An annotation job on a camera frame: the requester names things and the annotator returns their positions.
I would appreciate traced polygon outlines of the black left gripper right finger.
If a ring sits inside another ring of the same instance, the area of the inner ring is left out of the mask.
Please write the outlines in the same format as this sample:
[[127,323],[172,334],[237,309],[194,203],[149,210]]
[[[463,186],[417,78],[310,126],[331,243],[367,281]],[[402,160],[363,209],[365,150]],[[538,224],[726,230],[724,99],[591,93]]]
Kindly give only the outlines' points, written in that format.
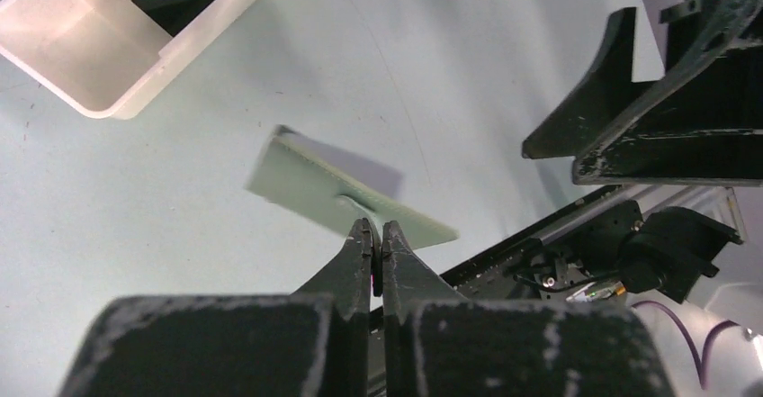
[[469,300],[411,249],[381,244],[390,396],[670,396],[638,317],[610,303]]

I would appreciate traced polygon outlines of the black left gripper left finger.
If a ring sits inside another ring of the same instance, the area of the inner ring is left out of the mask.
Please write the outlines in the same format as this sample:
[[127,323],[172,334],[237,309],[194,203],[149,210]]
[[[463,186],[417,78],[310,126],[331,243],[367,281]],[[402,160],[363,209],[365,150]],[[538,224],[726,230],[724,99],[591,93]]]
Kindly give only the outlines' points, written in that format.
[[94,320],[63,396],[363,396],[373,235],[356,221],[295,293],[151,295]]

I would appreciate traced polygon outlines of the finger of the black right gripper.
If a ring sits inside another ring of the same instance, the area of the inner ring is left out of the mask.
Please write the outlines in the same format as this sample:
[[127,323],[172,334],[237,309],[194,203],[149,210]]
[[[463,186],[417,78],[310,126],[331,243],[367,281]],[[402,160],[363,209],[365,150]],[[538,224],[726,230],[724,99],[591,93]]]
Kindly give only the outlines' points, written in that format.
[[666,71],[574,160],[579,185],[760,185],[762,0],[664,8]]
[[523,141],[524,158],[576,157],[656,81],[633,81],[637,9],[608,16],[597,54],[578,84]]

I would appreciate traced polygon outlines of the white plastic bin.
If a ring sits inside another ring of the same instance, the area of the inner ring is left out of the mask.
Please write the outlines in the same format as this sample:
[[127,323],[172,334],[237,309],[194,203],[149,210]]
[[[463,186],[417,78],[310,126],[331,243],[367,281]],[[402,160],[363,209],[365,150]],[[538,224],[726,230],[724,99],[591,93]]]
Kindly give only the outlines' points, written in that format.
[[83,115],[127,120],[256,0],[215,0],[175,37],[131,0],[3,0],[1,51]]

